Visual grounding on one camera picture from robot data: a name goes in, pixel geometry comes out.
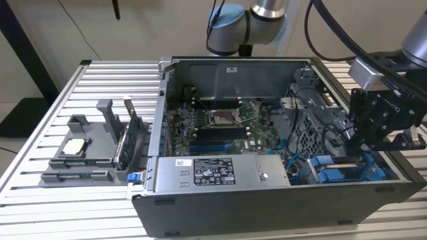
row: barcode label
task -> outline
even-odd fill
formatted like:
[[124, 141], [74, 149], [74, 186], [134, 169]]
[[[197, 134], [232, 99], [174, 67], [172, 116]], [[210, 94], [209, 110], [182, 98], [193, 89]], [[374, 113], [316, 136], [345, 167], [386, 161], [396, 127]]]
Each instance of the barcode label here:
[[192, 159], [176, 159], [174, 166], [177, 167], [190, 167], [192, 166]]

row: white sticker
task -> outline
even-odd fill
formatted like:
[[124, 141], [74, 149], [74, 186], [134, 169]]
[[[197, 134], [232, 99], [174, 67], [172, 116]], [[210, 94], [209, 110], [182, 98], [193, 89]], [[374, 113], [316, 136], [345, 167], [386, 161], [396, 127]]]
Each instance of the white sticker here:
[[230, 66], [230, 67], [226, 67], [226, 73], [236, 73], [237, 72], [237, 67], [236, 66]]
[[192, 166], [192, 159], [176, 159], [174, 166], [177, 167], [190, 167]]

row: black pole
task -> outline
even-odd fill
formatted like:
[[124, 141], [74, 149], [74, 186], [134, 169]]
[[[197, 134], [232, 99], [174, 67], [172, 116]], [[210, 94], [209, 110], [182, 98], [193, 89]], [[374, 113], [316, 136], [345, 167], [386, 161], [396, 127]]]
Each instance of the black pole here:
[[0, 29], [46, 103], [52, 105], [58, 90], [6, 0], [0, 0]]

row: white wall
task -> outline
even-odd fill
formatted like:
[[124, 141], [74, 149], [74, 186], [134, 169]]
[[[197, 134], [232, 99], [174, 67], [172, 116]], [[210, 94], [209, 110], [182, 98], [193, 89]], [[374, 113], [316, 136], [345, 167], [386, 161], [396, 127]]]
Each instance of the white wall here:
[[[82, 59], [96, 59], [57, 0], [9, 0], [20, 24], [52, 78], [68, 81]], [[102, 60], [158, 60], [161, 56], [205, 56], [210, 0], [61, 0]], [[248, 8], [252, 0], [233, 0]], [[274, 46], [253, 54], [272, 56]]]
[[0, 32], [0, 104], [37, 97], [41, 97], [41, 93]]
[[[300, 0], [286, 56], [312, 56], [304, 39], [308, 0]], [[82, 59], [96, 59], [57, 0], [8, 0], [52, 79], [65, 84]], [[102, 60], [157, 60], [160, 56], [205, 56], [205, 29], [212, 0], [118, 0], [121, 20], [110, 0], [61, 0]], [[254, 0], [226, 0], [246, 8]], [[336, 20], [366, 51], [393, 50], [409, 31], [427, 0], [324, 0]], [[350, 55], [314, 9], [309, 33], [326, 56]], [[254, 56], [274, 56], [276, 46], [253, 48]]]
[[[366, 52], [392, 51], [427, 9], [427, 0], [322, 0], [322, 3], [354, 42]], [[312, 56], [304, 38], [304, 14], [308, 0], [300, 0], [286, 56]], [[310, 8], [308, 33], [312, 44], [325, 57], [352, 56]]]

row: blue latch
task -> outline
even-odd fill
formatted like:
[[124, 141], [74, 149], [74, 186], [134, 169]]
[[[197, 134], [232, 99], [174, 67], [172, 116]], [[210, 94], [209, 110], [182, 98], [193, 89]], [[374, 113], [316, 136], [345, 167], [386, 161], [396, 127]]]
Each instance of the blue latch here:
[[126, 175], [126, 182], [132, 184], [140, 184], [142, 182], [142, 173], [132, 172]]

